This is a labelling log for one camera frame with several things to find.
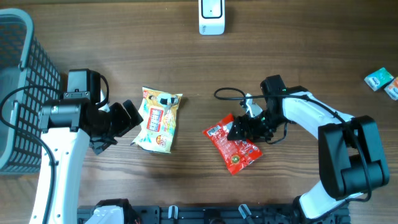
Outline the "yellow wet wipes pack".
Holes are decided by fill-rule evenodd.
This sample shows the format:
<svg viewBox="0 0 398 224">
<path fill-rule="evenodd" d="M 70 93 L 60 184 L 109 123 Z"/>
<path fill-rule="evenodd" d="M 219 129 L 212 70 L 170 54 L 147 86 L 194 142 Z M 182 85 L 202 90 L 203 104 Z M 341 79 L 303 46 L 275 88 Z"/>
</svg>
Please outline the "yellow wet wipes pack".
<svg viewBox="0 0 398 224">
<path fill-rule="evenodd" d="M 142 88 L 139 114 L 143 118 L 139 134 L 132 145 L 149 152 L 169 154 L 177 126 L 177 111 L 182 94 L 171 94 L 148 87 Z"/>
</svg>

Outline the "green packet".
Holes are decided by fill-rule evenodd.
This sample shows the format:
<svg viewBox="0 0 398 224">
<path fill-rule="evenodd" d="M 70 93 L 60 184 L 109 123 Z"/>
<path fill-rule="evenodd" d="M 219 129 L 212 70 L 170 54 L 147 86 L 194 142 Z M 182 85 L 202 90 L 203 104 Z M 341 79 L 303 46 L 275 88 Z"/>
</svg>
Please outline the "green packet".
<svg viewBox="0 0 398 224">
<path fill-rule="evenodd" d="M 393 80 L 393 76 L 384 67 L 364 78 L 365 83 L 373 90 L 378 91 Z"/>
</svg>

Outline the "red snack bag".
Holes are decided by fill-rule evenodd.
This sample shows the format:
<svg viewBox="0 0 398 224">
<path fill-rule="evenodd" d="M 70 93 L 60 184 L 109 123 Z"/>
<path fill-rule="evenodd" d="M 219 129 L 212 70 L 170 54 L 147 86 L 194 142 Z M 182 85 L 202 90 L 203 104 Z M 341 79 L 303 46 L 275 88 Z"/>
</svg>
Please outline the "red snack bag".
<svg viewBox="0 0 398 224">
<path fill-rule="evenodd" d="M 237 174 L 263 155 L 261 150 L 250 140 L 230 141 L 227 139 L 233 127 L 233 121 L 234 116 L 229 114 L 216 125 L 203 130 L 203 134 L 211 140 L 221 154 L 231 175 Z"/>
</svg>

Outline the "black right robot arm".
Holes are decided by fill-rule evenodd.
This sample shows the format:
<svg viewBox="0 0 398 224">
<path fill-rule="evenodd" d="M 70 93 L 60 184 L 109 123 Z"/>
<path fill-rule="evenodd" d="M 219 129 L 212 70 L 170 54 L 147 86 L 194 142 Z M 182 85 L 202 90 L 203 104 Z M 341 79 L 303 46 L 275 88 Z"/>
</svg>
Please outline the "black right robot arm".
<svg viewBox="0 0 398 224">
<path fill-rule="evenodd" d="M 280 125 L 298 124 L 318 141 L 319 182 L 295 198 L 291 223 L 323 221 L 350 202 L 367 202 L 374 189 L 389 183 L 390 173 L 379 130 L 370 116 L 351 116 L 317 100 L 306 88 L 285 86 L 280 75 L 261 82 L 266 110 L 249 106 L 229 131 L 229 140 L 264 140 L 273 144 Z"/>
</svg>

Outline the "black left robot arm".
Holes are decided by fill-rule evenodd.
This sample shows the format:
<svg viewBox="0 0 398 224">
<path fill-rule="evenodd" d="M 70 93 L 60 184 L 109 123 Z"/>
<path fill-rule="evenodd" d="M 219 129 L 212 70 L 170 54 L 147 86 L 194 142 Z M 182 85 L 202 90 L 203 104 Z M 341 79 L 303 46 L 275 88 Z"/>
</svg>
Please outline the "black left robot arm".
<svg viewBox="0 0 398 224">
<path fill-rule="evenodd" d="M 102 153 L 142 123 L 129 100 L 108 105 L 106 79 L 84 69 L 70 70 L 67 89 L 39 112 L 42 160 L 31 223 L 77 223 L 81 170 L 87 149 Z"/>
</svg>

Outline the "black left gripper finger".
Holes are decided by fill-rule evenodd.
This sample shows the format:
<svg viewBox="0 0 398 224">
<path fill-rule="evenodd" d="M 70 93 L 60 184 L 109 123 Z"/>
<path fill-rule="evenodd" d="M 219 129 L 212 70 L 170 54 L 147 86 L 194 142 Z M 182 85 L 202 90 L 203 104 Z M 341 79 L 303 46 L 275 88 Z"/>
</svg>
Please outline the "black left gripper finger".
<svg viewBox="0 0 398 224">
<path fill-rule="evenodd" d="M 143 122 L 144 119 L 142 118 L 136 107 L 133 105 L 131 100 L 126 100 L 123 103 L 123 106 L 130 116 L 130 127 L 134 128 Z"/>
<path fill-rule="evenodd" d="M 96 155 L 101 154 L 105 151 L 110 145 L 116 145 L 118 142 L 115 138 L 98 138 L 98 139 L 90 139 L 89 147 L 93 150 Z"/>
</svg>

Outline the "orange tissue pack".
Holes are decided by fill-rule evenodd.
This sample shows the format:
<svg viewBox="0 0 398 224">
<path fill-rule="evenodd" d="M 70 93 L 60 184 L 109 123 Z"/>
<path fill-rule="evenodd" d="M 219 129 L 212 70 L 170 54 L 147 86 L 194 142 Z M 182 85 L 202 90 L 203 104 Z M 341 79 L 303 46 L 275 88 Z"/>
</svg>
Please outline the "orange tissue pack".
<svg viewBox="0 0 398 224">
<path fill-rule="evenodd" d="M 398 100 L 398 77 L 395 77 L 385 88 L 384 91 L 389 95 L 389 97 L 397 101 Z"/>
</svg>

